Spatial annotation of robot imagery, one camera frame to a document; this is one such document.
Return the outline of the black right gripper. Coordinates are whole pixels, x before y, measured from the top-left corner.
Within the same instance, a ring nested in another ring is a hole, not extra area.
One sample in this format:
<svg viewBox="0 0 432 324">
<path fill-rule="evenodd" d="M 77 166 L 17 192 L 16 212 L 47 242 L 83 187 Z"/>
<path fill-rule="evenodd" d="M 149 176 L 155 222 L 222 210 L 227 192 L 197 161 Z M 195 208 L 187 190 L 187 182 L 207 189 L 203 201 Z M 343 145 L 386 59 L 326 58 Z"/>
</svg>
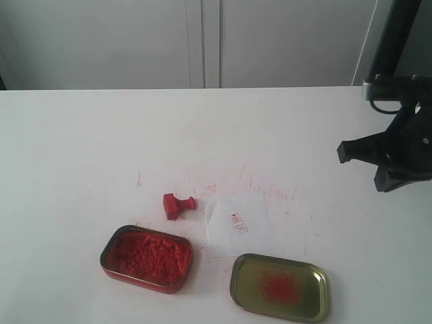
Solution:
<svg viewBox="0 0 432 324">
<path fill-rule="evenodd" d="M 340 163 L 351 160 L 376 164 L 378 192 L 431 180 L 431 101 L 401 107 L 385 132 L 341 141 Z"/>
</svg>

